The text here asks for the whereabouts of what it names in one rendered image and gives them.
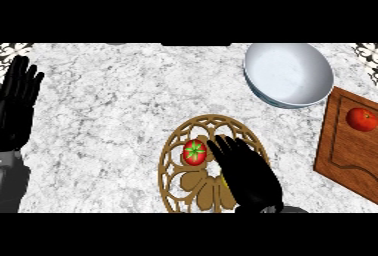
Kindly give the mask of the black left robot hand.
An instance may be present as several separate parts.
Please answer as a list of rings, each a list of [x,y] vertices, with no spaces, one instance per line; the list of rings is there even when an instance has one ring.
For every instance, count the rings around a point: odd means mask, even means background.
[[[19,150],[28,142],[43,78],[30,58],[16,56],[0,86],[0,152]]]

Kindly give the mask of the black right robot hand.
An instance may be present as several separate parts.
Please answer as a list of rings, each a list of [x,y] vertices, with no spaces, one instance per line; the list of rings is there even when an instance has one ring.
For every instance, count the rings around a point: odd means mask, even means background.
[[[260,154],[247,143],[229,136],[207,141],[219,162],[223,177],[236,203],[236,213],[261,213],[267,208],[284,209],[282,187],[276,175]]]

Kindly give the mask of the brown openwork oval placemat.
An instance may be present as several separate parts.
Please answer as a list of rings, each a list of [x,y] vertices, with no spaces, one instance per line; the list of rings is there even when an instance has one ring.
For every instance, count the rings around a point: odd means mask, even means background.
[[[211,165],[217,164],[211,151],[207,149],[207,158],[197,166],[191,166],[183,160],[186,142],[198,139],[205,144],[208,140],[214,141],[216,135],[239,137],[264,161],[269,161],[260,140],[239,121],[216,114],[189,119],[168,137],[158,164],[160,193],[168,212],[220,213],[236,207],[222,171],[216,174],[210,172]]]

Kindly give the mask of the white bowl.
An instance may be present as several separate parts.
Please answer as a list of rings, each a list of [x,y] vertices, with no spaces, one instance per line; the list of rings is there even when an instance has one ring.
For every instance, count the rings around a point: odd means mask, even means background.
[[[334,88],[329,62],[307,43],[253,43],[244,75],[256,96],[285,109],[318,104]]]

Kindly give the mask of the red tomato with green stem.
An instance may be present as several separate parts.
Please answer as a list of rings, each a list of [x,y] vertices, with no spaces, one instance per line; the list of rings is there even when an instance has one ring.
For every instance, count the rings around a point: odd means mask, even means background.
[[[207,158],[207,146],[198,140],[189,140],[183,146],[183,160],[191,166],[199,165]]]

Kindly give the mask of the brown wooden cutting board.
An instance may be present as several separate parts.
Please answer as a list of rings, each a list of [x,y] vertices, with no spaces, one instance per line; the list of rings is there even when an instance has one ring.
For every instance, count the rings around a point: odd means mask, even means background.
[[[315,171],[378,204],[378,127],[362,132],[346,121],[353,108],[378,118],[378,103],[334,87],[315,160]]]

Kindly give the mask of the plain red tomato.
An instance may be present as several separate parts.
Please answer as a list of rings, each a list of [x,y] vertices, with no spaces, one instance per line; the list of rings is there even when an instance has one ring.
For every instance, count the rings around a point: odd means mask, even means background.
[[[363,108],[353,108],[346,116],[350,127],[359,131],[372,131],[377,127],[377,117],[374,113]]]

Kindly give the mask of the black appliance edge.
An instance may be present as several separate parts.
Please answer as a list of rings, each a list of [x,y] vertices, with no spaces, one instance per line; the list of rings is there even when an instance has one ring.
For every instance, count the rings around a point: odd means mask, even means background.
[[[232,45],[232,43],[229,43],[229,42],[219,42],[219,43],[211,43],[211,42],[208,42],[208,43],[201,43],[201,42],[163,42],[161,43],[161,45],[163,46],[166,46],[166,47],[217,47],[217,46],[220,46],[220,47],[228,47],[228,46],[230,46]]]

